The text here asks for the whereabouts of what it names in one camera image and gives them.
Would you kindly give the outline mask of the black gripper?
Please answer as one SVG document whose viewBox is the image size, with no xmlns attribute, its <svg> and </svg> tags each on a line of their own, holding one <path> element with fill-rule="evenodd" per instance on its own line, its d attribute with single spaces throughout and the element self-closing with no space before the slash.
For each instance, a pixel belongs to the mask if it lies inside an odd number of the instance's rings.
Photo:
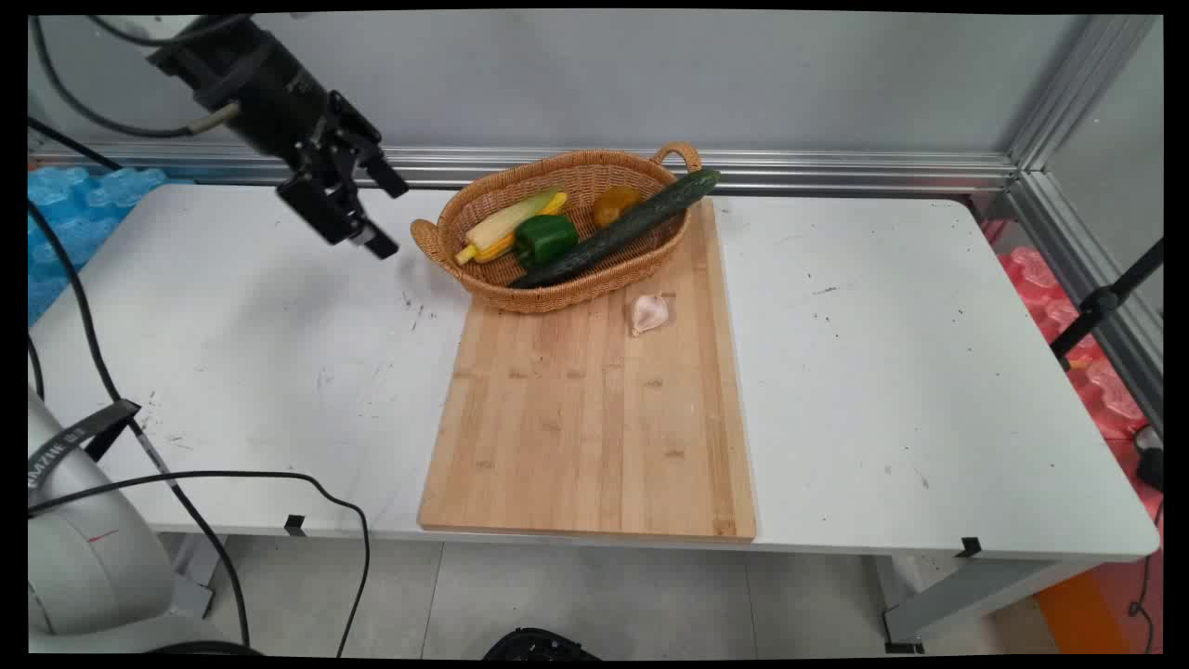
<svg viewBox="0 0 1189 669">
<path fill-rule="evenodd" d="M 397 254 L 400 242 L 375 225 L 354 182 L 364 169 L 391 198 L 409 190 L 380 149 L 380 132 L 251 15 L 209 14 L 205 26 L 205 109 L 235 106 L 229 130 L 292 170 L 276 187 L 281 201 L 329 245 Z"/>
</svg>

